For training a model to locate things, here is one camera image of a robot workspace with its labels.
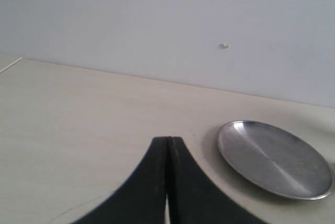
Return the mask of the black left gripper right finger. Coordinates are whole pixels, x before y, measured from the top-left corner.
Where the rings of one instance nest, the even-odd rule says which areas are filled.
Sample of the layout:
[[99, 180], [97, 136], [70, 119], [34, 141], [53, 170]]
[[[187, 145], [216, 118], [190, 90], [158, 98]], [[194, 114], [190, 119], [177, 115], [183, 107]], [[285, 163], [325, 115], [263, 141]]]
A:
[[223, 193], [181, 137], [168, 137], [167, 197], [171, 223], [265, 223]]

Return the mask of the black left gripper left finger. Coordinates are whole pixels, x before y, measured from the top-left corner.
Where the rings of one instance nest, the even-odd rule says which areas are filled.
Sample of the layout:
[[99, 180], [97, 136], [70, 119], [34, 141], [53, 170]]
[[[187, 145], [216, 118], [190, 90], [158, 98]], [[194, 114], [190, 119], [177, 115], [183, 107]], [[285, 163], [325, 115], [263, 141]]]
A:
[[152, 139], [126, 181], [75, 223], [165, 223], [168, 137]]

